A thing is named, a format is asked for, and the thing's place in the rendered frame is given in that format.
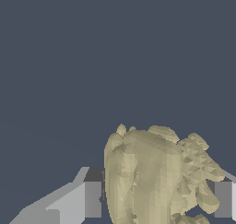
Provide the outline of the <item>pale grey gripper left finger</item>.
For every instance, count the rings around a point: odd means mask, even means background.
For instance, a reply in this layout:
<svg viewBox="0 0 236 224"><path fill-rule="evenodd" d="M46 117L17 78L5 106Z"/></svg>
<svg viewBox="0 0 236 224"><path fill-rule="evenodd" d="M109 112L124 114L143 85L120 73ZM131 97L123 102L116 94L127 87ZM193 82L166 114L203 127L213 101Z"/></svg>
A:
<svg viewBox="0 0 236 224"><path fill-rule="evenodd" d="M102 216L105 171L82 167L74 181L23 208L9 224L82 224Z"/></svg>

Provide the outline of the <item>beige lumpy figurine object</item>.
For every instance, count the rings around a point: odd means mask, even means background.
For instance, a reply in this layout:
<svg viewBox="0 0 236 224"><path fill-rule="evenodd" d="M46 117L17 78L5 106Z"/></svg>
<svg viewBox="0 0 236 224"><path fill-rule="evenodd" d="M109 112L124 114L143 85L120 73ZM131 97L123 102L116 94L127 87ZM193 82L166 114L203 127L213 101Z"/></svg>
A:
<svg viewBox="0 0 236 224"><path fill-rule="evenodd" d="M198 134L181 140L167 126L137 130L119 125L104 149L105 192L113 224L210 224L186 212L200 206L211 214L219 200L207 182L224 171L208 156Z"/></svg>

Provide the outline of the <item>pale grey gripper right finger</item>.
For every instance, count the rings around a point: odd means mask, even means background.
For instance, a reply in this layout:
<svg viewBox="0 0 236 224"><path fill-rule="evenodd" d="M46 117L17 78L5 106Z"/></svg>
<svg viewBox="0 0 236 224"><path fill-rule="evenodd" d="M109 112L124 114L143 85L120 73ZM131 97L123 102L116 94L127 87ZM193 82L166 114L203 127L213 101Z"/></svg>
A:
<svg viewBox="0 0 236 224"><path fill-rule="evenodd" d="M218 209L213 213L215 218L230 218L236 224L236 176L224 171L221 182L207 180L207 185L219 200Z"/></svg>

